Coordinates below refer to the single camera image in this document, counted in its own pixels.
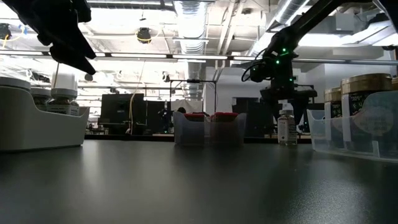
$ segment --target white plastic tray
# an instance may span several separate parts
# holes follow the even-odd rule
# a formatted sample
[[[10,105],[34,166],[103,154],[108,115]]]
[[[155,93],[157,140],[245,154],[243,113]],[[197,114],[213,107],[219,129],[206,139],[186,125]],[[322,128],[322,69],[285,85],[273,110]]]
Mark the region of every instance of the white plastic tray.
[[[70,116],[41,111],[26,90],[0,87],[0,151],[23,151],[83,144],[90,113]]]
[[[307,114],[314,150],[398,162],[398,91],[368,96],[361,111],[348,118]]]

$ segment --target bottle label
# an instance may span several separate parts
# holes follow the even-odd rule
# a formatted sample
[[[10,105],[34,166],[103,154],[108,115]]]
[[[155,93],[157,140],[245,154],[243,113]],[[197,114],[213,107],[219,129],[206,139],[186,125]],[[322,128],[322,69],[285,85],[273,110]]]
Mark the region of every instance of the bottle label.
[[[52,113],[79,116],[79,107],[72,105],[48,105],[47,111]]]
[[[296,141],[297,130],[294,119],[278,120],[278,141]]]

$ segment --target jar lid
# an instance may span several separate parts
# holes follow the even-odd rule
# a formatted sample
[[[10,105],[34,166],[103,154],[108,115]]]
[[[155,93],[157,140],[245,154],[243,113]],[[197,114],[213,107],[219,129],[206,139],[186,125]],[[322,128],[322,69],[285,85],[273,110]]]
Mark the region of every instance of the jar lid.
[[[47,96],[47,97],[51,97],[51,92],[50,90],[46,90],[43,88],[31,88],[30,89],[30,94],[32,94],[33,96]]]
[[[391,76],[386,73],[358,75],[341,81],[342,95],[359,91],[386,91],[391,89]]]
[[[53,88],[53,89],[51,89],[51,96],[52,97],[76,98],[77,91],[64,89],[64,88]]]
[[[30,90],[30,83],[18,78],[0,77],[0,86],[9,86]]]
[[[280,110],[279,111],[280,115],[286,114],[286,115],[293,115],[293,110]]]
[[[325,90],[325,102],[341,101],[341,88],[335,87]]]

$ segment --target ceiling light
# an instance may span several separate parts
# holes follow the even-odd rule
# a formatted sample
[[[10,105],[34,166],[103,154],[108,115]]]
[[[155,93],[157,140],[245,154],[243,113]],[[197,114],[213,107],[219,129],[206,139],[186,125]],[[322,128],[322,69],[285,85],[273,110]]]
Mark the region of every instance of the ceiling light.
[[[242,56],[235,56],[234,60],[254,60],[256,57],[242,57]]]
[[[20,50],[0,50],[0,55],[42,55],[41,52],[20,51]]]
[[[178,62],[191,62],[191,63],[206,63],[206,60],[196,60],[196,59],[179,59]]]
[[[115,53],[112,53],[112,57],[166,58],[166,55],[162,55],[162,54],[115,54]]]
[[[219,55],[173,55],[173,58],[180,59],[209,59],[209,60],[226,60],[227,56],[219,56]]]

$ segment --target clear plastic bin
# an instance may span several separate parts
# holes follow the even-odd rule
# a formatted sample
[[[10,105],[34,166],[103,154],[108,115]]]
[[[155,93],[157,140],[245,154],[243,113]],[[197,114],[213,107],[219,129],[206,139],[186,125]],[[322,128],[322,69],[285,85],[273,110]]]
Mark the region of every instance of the clear plastic bin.
[[[180,112],[173,113],[174,142],[181,146],[241,146],[246,127],[246,114],[239,114],[231,122],[189,121]]]
[[[205,121],[210,130],[210,144],[215,146],[242,146],[246,128],[246,113],[241,113],[232,121]]]
[[[178,111],[173,113],[173,121],[175,144],[182,146],[200,146],[206,144],[204,121],[189,121],[183,113]]]
[[[348,118],[324,120],[322,113],[307,112],[314,150],[398,162],[398,91],[369,95],[361,111]],[[343,139],[328,139],[326,124],[342,131]],[[336,147],[342,140],[344,148]]]

